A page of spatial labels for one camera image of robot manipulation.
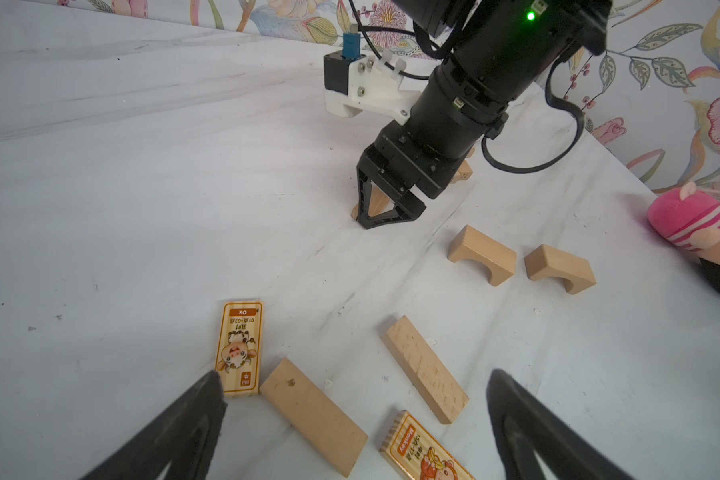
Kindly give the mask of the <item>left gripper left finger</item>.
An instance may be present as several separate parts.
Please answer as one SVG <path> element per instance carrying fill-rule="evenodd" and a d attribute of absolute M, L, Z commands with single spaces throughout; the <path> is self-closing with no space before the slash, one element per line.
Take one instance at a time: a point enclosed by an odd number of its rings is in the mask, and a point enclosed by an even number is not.
<path fill-rule="evenodd" d="M 87 479 L 204 479 L 225 415 L 220 376 L 206 373 Z"/>

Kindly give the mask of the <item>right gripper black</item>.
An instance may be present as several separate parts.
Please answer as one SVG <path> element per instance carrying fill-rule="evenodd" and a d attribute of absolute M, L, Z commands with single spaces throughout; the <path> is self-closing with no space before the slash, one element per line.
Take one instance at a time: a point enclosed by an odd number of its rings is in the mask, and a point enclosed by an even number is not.
<path fill-rule="evenodd" d="M 358 162 L 356 221 L 365 229 L 418 219 L 425 204 L 418 188 L 437 198 L 467 153 L 510 101 L 510 85 L 488 71 L 470 70 L 457 57 L 435 68 L 409 119 L 385 126 Z M 390 209 L 371 214 L 373 185 L 382 196 L 406 192 Z"/>

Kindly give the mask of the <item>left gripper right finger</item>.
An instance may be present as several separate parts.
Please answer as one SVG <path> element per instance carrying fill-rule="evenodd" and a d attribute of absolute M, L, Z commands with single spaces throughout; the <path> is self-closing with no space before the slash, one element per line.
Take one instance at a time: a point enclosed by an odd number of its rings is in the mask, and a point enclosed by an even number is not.
<path fill-rule="evenodd" d="M 628 479 L 511 375 L 491 372 L 486 398 L 497 451 L 508 479 Z"/>

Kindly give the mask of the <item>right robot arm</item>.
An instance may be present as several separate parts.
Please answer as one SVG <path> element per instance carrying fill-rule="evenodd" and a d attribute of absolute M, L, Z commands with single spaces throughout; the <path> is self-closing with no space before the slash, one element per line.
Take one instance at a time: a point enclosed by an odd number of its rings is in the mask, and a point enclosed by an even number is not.
<path fill-rule="evenodd" d="M 604 52 L 609 1 L 400 1 L 417 44 L 439 65 L 407 121 L 385 126 L 357 164 L 357 221 L 414 221 L 413 189 L 437 198 L 471 148 L 496 138 L 507 107 L 580 48 Z"/>

